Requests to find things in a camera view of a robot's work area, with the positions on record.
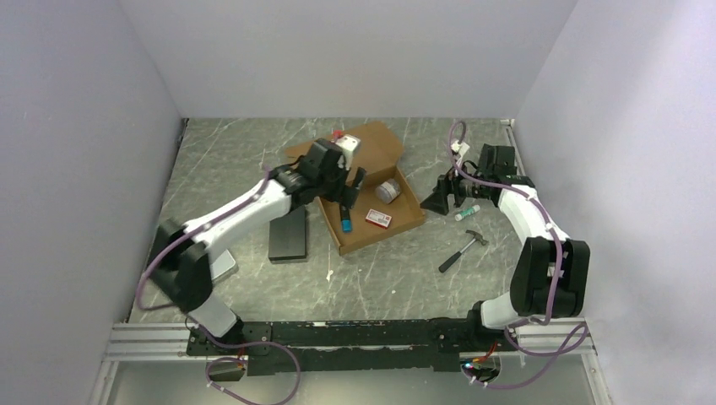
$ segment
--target hammer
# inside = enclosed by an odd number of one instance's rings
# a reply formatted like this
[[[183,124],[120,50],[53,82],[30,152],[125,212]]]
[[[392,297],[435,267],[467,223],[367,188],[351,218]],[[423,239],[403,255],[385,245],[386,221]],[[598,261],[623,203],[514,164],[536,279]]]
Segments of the hammer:
[[[465,233],[471,234],[472,240],[468,242],[468,244],[465,245],[464,248],[460,249],[460,251],[457,251],[454,255],[450,256],[450,258],[448,258],[443,264],[440,265],[440,267],[437,268],[440,273],[445,273],[450,268],[450,266],[452,266],[463,255],[463,253],[468,250],[470,246],[472,246],[473,243],[479,242],[483,246],[487,245],[487,240],[485,240],[485,238],[483,238],[482,235],[480,235],[479,233],[469,229],[466,230]]]

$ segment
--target open cardboard box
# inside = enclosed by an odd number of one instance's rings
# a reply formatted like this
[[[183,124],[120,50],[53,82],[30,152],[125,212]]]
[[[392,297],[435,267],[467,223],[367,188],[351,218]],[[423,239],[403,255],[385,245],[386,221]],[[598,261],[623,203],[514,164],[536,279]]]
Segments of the open cardboard box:
[[[341,230],[337,203],[318,199],[318,206],[326,219],[328,231],[341,256],[411,230],[425,222],[425,213],[420,209],[420,201],[398,169],[397,163],[400,155],[403,154],[403,144],[395,134],[379,121],[368,122],[345,130],[344,133],[361,140],[361,149],[353,159],[353,167],[348,176],[349,184],[355,177],[356,168],[362,167],[366,170],[361,192],[355,201],[355,206],[350,210],[353,231],[345,234]],[[306,154],[312,143],[313,141],[310,141],[289,147],[285,154],[289,160],[295,160]],[[376,187],[391,178],[400,184],[401,193],[390,204],[386,204],[376,196]],[[393,217],[387,229],[366,222],[366,215],[371,208]]]

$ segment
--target green marker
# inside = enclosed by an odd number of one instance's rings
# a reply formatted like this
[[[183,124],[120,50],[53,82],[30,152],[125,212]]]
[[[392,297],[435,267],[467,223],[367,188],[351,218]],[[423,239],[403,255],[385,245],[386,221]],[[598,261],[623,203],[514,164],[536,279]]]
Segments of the green marker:
[[[476,212],[478,212],[478,211],[480,211],[480,206],[477,205],[477,204],[475,204],[475,205],[473,205],[472,207],[470,207],[470,208],[468,208],[468,209],[466,209],[466,210],[464,210],[464,211],[462,211],[462,212],[460,212],[460,213],[458,213],[458,214],[455,214],[455,220],[456,220],[456,221],[462,221],[463,218],[469,217],[470,215],[472,215],[473,213],[476,213]]]

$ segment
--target blue marker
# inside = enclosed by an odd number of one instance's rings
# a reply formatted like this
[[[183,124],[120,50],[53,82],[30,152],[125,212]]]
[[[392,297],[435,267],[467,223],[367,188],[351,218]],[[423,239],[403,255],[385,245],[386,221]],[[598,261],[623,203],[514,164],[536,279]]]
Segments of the blue marker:
[[[344,205],[339,205],[340,208],[340,225],[343,228],[344,233],[349,233],[353,230],[353,224],[350,222],[350,212]]]

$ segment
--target hammer handle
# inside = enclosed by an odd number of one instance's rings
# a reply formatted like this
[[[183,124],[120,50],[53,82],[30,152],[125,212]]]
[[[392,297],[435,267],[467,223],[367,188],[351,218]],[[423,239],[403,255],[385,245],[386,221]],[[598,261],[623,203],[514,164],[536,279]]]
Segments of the hammer handle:
[[[455,262],[463,255],[463,252],[457,251],[454,255],[450,256],[443,264],[440,265],[437,269],[440,271],[440,273],[445,273],[450,266],[455,264]]]

